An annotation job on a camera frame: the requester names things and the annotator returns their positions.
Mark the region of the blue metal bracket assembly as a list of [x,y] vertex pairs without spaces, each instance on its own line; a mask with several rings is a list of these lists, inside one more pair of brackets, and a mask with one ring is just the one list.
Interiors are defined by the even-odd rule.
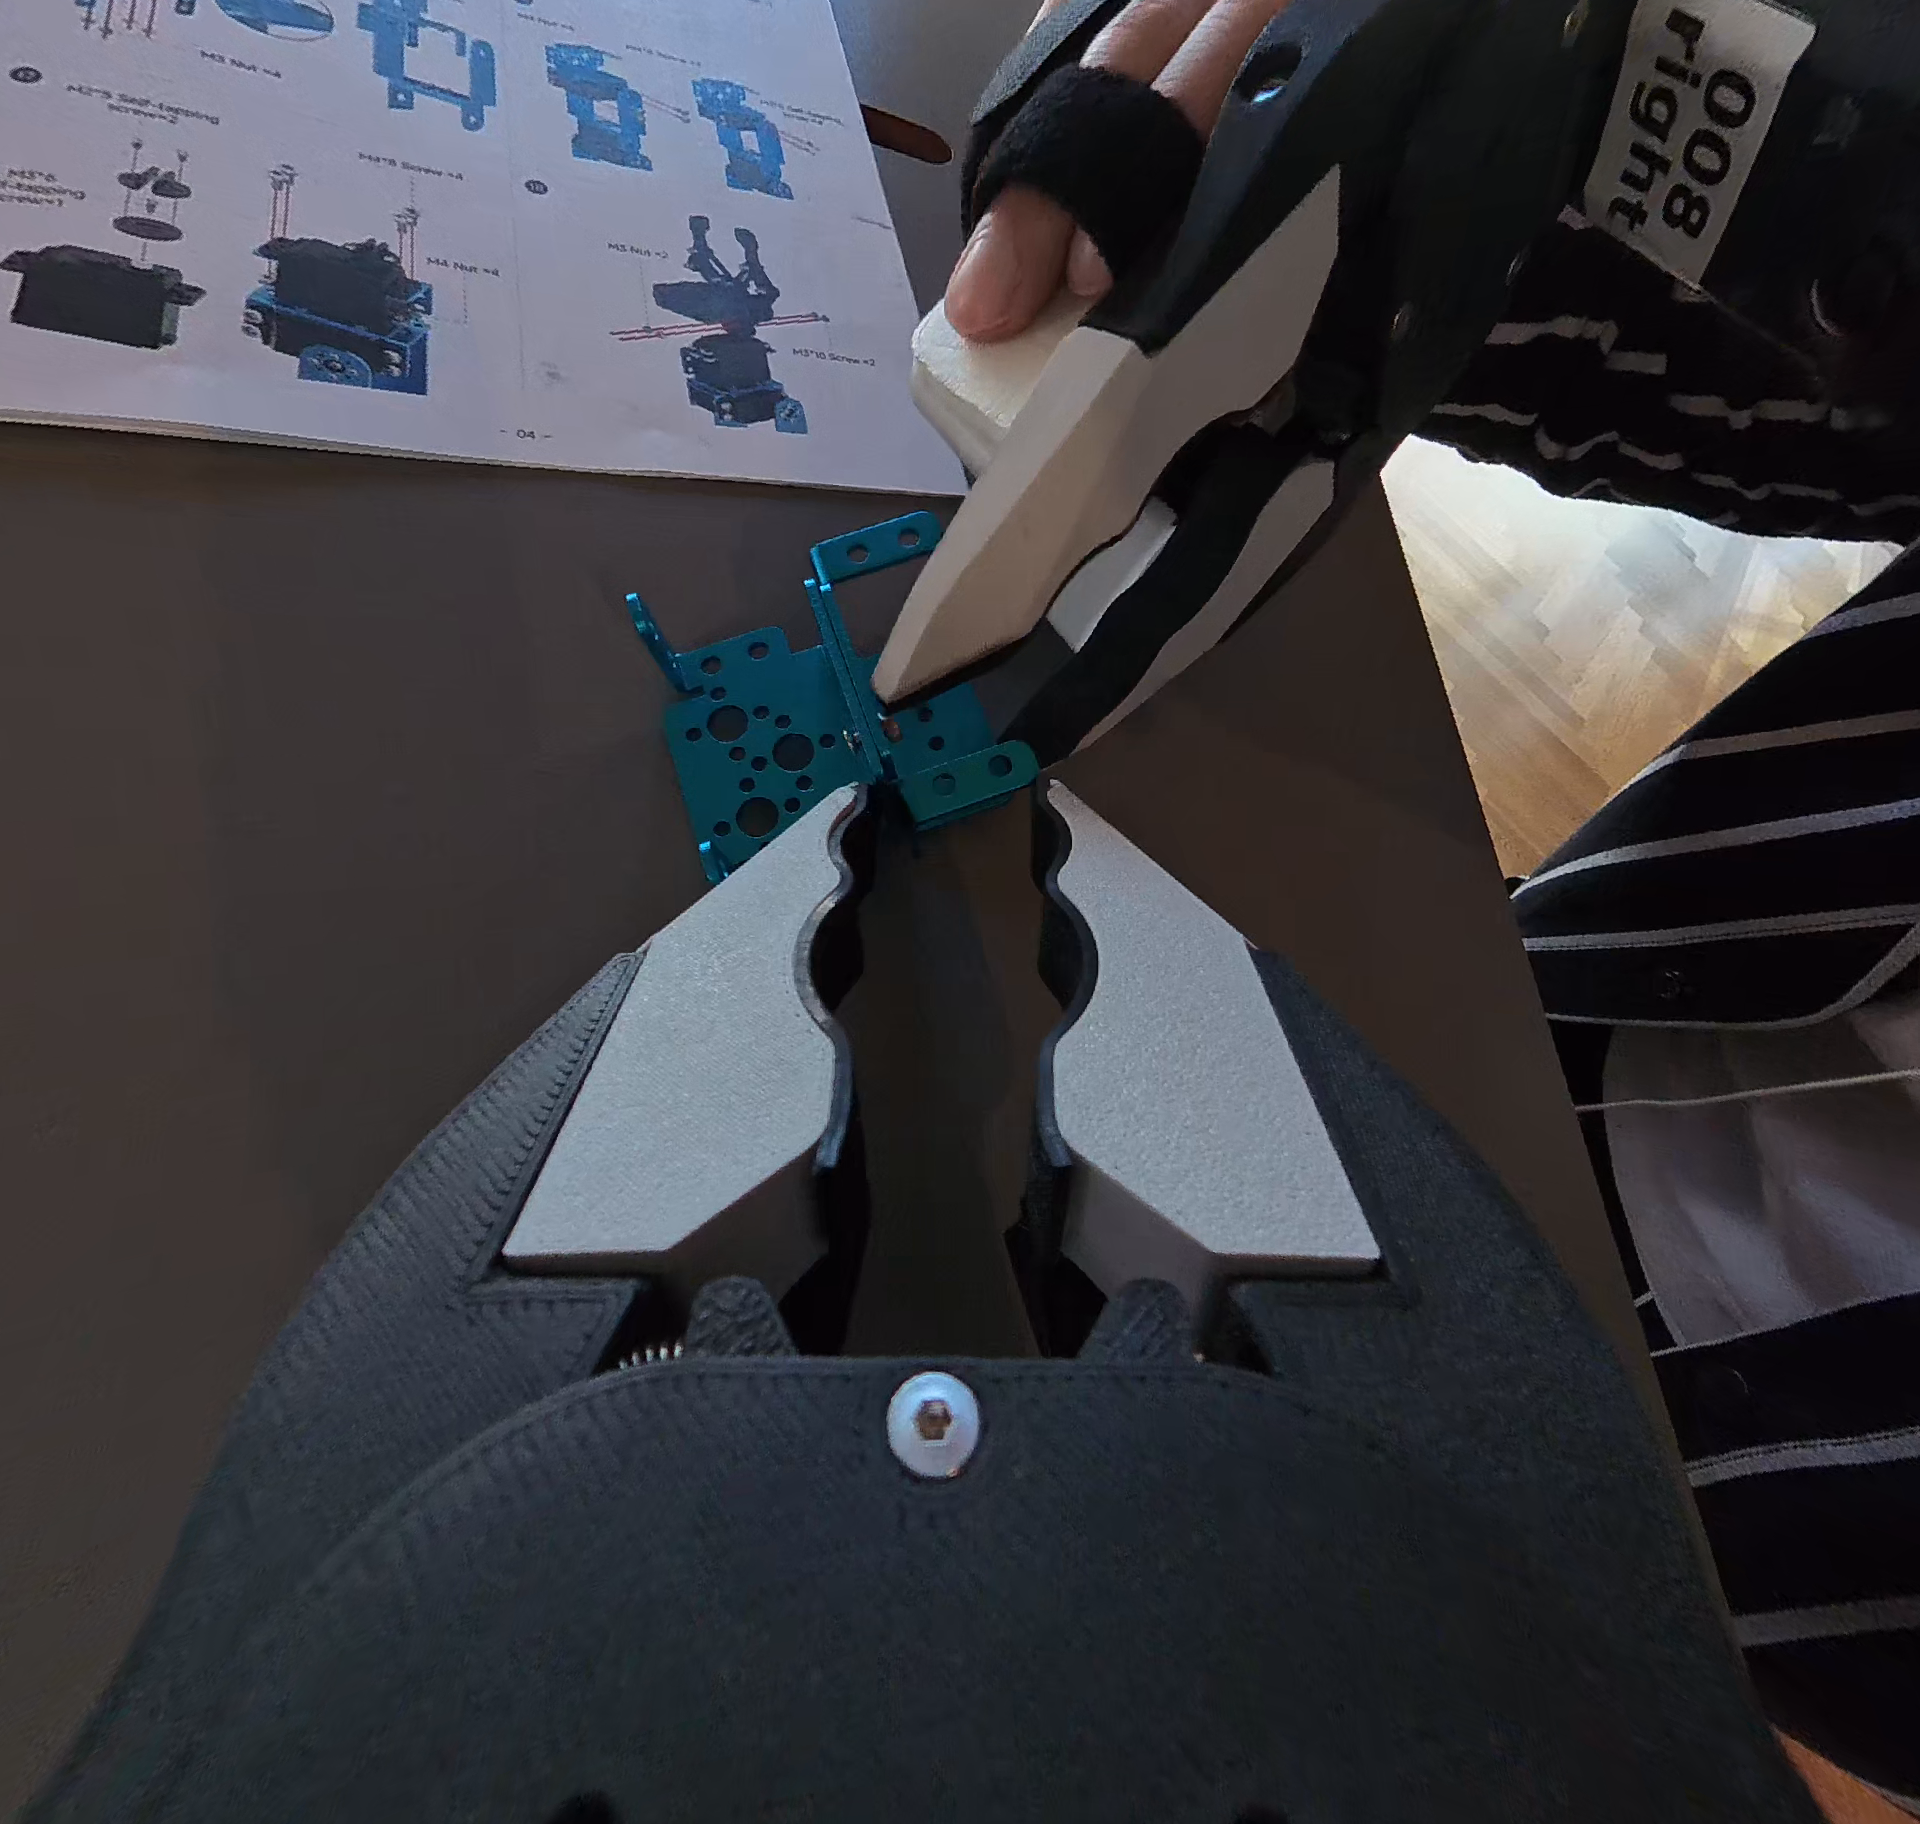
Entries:
[[626,595],[635,635],[672,690],[664,733],[710,884],[845,786],[892,793],[916,828],[953,824],[1033,786],[1033,750],[996,743],[972,686],[885,709],[874,662],[856,652],[837,608],[839,584],[917,562],[940,535],[935,516],[912,511],[823,540],[802,584],[819,635],[809,649],[766,628],[678,652],[647,604]]

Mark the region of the assembly instruction manual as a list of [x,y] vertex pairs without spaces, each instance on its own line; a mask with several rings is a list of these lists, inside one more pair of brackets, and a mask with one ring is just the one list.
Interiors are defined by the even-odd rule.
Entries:
[[947,496],[827,0],[4,0],[4,419]]

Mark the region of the person's right hand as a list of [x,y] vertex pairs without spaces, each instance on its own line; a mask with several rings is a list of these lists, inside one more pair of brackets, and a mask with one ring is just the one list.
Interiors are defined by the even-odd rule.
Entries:
[[[1233,73],[1260,31],[1291,0],[1131,0],[1092,37],[1086,67],[1152,83],[1211,135]],[[1061,291],[1098,302],[1112,274],[1064,206],[1029,188],[1009,188],[947,282],[948,327],[977,344],[1020,334]]]

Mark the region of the person's right forearm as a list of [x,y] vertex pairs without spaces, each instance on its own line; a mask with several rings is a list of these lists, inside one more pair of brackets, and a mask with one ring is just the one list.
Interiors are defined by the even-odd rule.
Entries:
[[1917,265],[1812,281],[1790,349],[1567,213],[1417,437],[1732,535],[1917,540]]

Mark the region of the person's torso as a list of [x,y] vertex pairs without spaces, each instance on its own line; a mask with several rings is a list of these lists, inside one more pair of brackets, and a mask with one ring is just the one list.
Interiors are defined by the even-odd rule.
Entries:
[[1917,550],[1516,892],[1773,1728],[1917,1811]]

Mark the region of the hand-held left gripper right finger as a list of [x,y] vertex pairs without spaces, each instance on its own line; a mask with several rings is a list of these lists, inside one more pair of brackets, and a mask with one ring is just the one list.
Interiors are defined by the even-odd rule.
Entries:
[[1064,1261],[1107,1298],[1159,1281],[1191,1310],[1249,1277],[1372,1277],[1381,1243],[1247,936],[1064,782],[1044,832],[1073,948],[1038,1083]]

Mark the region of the dark desk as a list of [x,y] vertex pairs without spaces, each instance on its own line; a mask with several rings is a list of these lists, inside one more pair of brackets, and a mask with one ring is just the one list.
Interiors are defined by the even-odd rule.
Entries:
[[[802,635],[807,550],[916,505],[4,427],[4,1820],[347,1227],[705,892],[623,592]],[[1384,495],[1064,782],[1426,1094],[1657,1407]]]

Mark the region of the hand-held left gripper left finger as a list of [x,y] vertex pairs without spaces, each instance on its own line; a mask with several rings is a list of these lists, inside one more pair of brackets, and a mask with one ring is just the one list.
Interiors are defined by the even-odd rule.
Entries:
[[833,788],[645,943],[501,1267],[640,1274],[675,1307],[745,1274],[846,1313],[867,1189],[831,1004],[858,973],[865,812]]

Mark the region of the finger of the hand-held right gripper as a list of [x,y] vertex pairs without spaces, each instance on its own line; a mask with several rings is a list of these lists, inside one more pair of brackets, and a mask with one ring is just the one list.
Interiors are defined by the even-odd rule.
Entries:
[[1020,641],[1166,462],[1291,373],[1336,257],[1336,197],[1327,170],[1159,351],[1068,333],[900,608],[874,665],[885,702]]
[[1055,764],[1118,729],[1233,629],[1334,490],[1303,434],[1199,434],[996,665],[996,735]]

